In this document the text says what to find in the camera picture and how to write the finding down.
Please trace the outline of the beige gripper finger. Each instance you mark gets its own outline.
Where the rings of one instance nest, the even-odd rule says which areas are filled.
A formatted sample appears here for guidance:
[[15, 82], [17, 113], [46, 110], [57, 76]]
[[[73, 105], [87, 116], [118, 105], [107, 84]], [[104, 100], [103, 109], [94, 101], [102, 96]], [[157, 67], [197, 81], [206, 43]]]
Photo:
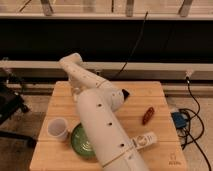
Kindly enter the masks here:
[[74, 100], [74, 102], [77, 102], [78, 96], [79, 96], [79, 94], [73, 94], [73, 100]]

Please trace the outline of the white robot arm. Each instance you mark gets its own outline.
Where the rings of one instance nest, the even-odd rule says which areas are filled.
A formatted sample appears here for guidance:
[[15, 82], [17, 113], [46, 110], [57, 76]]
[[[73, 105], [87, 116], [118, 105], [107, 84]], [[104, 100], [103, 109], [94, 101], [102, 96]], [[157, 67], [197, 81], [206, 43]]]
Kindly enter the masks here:
[[81, 66], [78, 53], [59, 60], [63, 70], [79, 87], [76, 110], [103, 171], [149, 171], [114, 112], [128, 92]]

